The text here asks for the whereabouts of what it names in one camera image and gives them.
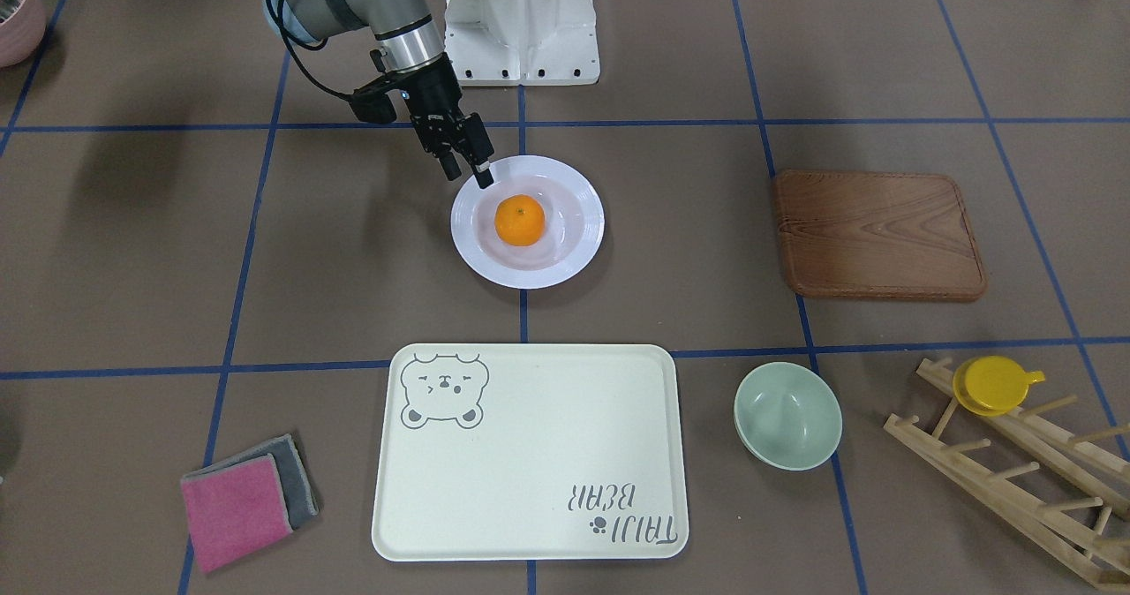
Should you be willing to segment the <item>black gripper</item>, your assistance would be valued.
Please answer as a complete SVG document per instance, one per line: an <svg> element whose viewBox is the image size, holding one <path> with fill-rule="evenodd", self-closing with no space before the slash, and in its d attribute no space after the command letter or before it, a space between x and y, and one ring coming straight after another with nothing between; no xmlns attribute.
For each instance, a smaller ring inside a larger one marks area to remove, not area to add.
<svg viewBox="0 0 1130 595"><path fill-rule="evenodd" d="M457 160L460 155L473 168L478 187L492 187L492 140L480 116L460 110L463 89L451 60L438 56L418 71L405 73L399 89L424 151L440 161L447 181L463 175Z"/></svg>

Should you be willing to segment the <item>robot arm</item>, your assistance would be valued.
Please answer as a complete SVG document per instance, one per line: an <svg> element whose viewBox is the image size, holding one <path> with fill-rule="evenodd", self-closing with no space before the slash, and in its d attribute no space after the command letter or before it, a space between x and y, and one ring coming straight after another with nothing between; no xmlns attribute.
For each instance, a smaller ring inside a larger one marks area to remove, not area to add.
<svg viewBox="0 0 1130 595"><path fill-rule="evenodd" d="M269 25L292 56L325 49L337 35L367 29L379 77L355 91L331 91L365 124L393 124L392 94L403 97L421 148L447 180L468 165L480 189L493 183L492 140L480 116L460 108L463 89L426 0L262 0Z"/></svg>

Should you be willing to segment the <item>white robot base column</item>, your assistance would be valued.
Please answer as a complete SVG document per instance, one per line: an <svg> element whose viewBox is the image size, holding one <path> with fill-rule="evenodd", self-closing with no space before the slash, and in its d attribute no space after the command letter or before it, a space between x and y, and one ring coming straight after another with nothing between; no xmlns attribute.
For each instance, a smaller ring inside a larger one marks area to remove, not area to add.
<svg viewBox="0 0 1130 595"><path fill-rule="evenodd" d="M445 0L463 87L586 86L601 75L594 0Z"/></svg>

